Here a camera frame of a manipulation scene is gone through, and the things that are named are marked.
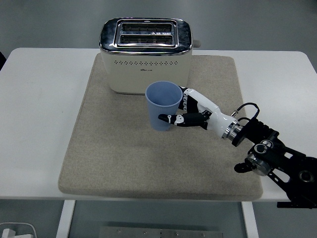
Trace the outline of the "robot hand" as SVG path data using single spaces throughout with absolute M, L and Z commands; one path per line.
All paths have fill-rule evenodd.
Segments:
M 160 114 L 158 119 L 180 127 L 200 126 L 205 130 L 213 130 L 221 138 L 229 138 L 239 124 L 232 117 L 221 112 L 219 106 L 191 88 L 181 87 L 183 97 L 179 109 L 184 114 Z

